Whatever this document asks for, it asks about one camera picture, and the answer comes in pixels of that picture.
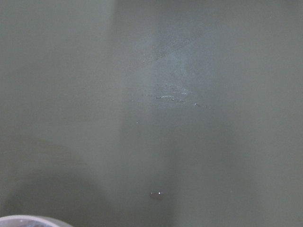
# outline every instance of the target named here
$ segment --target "gray surface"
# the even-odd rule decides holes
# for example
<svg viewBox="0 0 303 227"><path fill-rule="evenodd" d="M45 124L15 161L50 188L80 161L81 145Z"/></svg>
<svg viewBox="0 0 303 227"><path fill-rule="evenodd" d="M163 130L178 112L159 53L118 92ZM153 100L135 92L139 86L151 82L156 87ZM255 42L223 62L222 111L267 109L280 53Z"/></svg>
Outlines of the gray surface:
<svg viewBox="0 0 303 227"><path fill-rule="evenodd" d="M1 216L303 225L302 1L0 10Z"/></svg>

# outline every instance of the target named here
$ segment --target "white rim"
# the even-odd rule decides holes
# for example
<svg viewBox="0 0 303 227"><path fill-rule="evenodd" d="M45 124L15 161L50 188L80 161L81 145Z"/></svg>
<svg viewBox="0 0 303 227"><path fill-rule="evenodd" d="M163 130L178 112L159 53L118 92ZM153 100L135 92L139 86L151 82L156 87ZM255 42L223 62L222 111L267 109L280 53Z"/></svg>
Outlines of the white rim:
<svg viewBox="0 0 303 227"><path fill-rule="evenodd" d="M57 224L44 219L43 217L37 217L37 216L30 216L30 215L12 215L12 216L6 216L0 218L0 221L9 221L9 220L15 220L15 219L25 219L25 220L30 220L30 221L39 221L42 222L43 224L46 224L51 227L60 227Z"/></svg>

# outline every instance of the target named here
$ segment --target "water droplet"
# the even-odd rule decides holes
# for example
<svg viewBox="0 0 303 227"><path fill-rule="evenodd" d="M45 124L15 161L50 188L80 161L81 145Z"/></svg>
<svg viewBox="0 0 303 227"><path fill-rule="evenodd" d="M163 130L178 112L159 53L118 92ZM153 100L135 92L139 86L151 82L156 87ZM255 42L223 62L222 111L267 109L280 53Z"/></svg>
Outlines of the water droplet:
<svg viewBox="0 0 303 227"><path fill-rule="evenodd" d="M163 193L162 192L151 192L150 198L154 200L163 200Z"/></svg>

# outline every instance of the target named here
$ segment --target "glossy surface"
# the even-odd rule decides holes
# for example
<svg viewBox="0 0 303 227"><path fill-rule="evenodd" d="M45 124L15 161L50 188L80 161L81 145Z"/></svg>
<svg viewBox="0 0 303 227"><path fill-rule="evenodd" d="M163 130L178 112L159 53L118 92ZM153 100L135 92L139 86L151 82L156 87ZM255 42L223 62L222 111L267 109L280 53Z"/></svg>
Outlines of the glossy surface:
<svg viewBox="0 0 303 227"><path fill-rule="evenodd" d="M71 225L48 217L12 215L0 218L0 227L72 227Z"/></svg>
<svg viewBox="0 0 303 227"><path fill-rule="evenodd" d="M302 1L0 10L0 216L302 226Z"/></svg>

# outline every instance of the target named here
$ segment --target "round object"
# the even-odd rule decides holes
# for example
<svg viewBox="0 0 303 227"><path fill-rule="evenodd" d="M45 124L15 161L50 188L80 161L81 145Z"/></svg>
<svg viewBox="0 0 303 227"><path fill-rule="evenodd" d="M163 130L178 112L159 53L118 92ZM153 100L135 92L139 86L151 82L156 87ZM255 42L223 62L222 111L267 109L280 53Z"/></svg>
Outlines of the round object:
<svg viewBox="0 0 303 227"><path fill-rule="evenodd" d="M12 215L0 218L0 227L72 227L71 225L48 217L31 215Z"/></svg>

